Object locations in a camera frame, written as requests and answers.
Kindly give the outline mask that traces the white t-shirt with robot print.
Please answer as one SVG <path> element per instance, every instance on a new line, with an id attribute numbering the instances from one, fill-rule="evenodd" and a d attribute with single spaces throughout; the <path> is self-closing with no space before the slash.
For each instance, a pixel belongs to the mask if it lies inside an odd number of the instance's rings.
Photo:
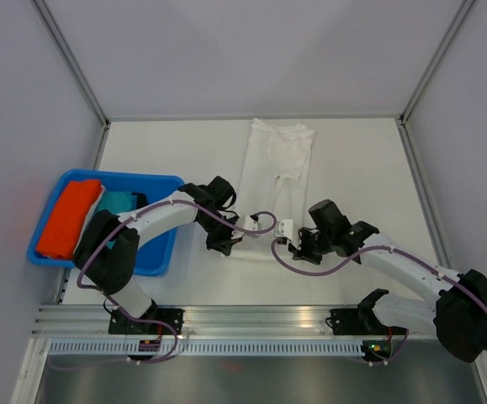
<path id="1" fill-rule="evenodd" d="M 269 211 L 279 221 L 303 224 L 312 144 L 316 130 L 297 123 L 254 119 L 236 191 L 240 218 Z"/>

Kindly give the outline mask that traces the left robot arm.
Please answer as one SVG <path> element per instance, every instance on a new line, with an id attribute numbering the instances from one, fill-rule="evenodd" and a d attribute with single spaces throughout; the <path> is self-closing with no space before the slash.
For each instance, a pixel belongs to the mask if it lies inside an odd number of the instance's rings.
<path id="1" fill-rule="evenodd" d="M 186 183 L 170 197 L 138 210 L 112 214 L 101 210 L 87 224 L 73 255 L 80 270 L 77 286 L 88 278 L 92 288 L 119 308 L 140 333 L 157 324 L 157 304 L 134 279 L 139 250 L 180 226 L 197 223 L 206 233 L 206 248 L 228 256 L 241 241 L 239 216 L 227 212 L 236 201 L 228 181 L 217 176 L 208 184 Z"/>

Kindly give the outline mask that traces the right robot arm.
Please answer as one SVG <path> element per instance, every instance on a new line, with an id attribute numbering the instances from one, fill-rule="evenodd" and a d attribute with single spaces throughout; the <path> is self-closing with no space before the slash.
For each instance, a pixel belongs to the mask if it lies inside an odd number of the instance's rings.
<path id="1" fill-rule="evenodd" d="M 437 341 L 455 358 L 474 362 L 487 352 L 487 278 L 475 269 L 459 273 L 427 262 L 398 247 L 377 227 L 352 223 L 337 205 L 324 199 L 313 205 L 314 227 L 280 222 L 276 235 L 294 260 L 319 265 L 335 253 L 343 260 L 323 275 L 334 274 L 357 263 L 389 276 L 415 294 L 404 298 L 387 289 L 376 289 L 358 304 L 348 324 L 337 311 L 328 322 L 334 332 L 379 335 L 386 330 L 418 332 Z"/>

